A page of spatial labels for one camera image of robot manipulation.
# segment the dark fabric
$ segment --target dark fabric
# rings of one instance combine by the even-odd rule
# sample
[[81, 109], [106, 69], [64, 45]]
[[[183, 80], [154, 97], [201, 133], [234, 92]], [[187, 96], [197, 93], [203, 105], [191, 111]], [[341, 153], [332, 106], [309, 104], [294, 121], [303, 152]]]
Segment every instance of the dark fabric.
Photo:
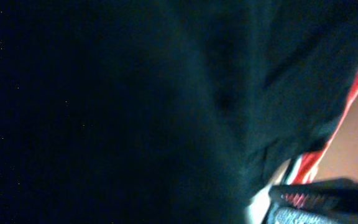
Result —
[[358, 67], [358, 1], [0, 11], [1, 223], [241, 223]]

